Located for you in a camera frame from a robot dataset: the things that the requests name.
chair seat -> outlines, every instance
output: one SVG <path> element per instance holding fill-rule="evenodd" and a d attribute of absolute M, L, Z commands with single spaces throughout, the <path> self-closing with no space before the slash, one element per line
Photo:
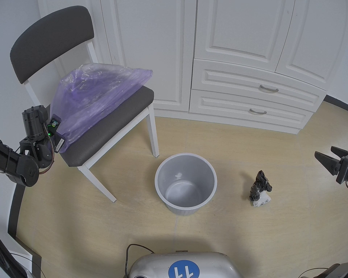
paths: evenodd
<path fill-rule="evenodd" d="M 62 158 L 70 167 L 83 165 L 152 102 L 153 91 L 145 86 L 141 87 L 71 144 L 64 153 L 61 153 Z"/>

white drawer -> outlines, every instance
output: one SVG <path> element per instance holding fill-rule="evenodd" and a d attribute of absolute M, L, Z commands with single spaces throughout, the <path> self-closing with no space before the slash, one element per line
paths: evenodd
<path fill-rule="evenodd" d="M 326 96 L 318 87 L 278 73 L 201 59 L 193 62 L 192 89 L 264 99 L 312 112 Z"/>
<path fill-rule="evenodd" d="M 190 112 L 256 121 L 260 122 L 259 128 L 263 128 L 263 122 L 301 129 L 313 115 L 307 110 L 263 99 L 201 90 L 191 90 Z"/>

purple plastic bag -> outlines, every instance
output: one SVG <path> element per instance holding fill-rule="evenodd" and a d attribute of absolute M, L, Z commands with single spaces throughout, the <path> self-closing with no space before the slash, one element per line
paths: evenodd
<path fill-rule="evenodd" d="M 152 76 L 152 70 L 109 64 L 86 64 L 60 81 L 50 116 L 62 119 L 57 132 L 65 138 L 63 153 L 88 129 L 114 111 Z"/>

gray trash can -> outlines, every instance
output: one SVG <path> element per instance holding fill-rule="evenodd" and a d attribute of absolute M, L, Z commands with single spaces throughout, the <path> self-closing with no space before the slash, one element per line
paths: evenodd
<path fill-rule="evenodd" d="M 158 196 L 178 215 L 190 215 L 210 201 L 217 178 L 212 165 L 203 157 L 181 153 L 164 160 L 155 175 Z"/>

wall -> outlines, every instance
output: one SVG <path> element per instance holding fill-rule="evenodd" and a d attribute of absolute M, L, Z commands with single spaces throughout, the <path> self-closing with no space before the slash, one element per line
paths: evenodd
<path fill-rule="evenodd" d="M 37 0 L 0 1 L 0 139 L 14 150 L 25 137 L 22 112 L 33 105 L 24 86 L 14 73 L 10 50 L 16 39 L 40 19 Z M 50 63 L 29 79 L 37 89 L 39 101 L 47 106 L 59 82 L 54 63 Z M 7 234 L 9 209 L 15 184 L 0 174 L 0 235 Z"/>
<path fill-rule="evenodd" d="M 348 104 L 348 47 L 327 94 Z"/>

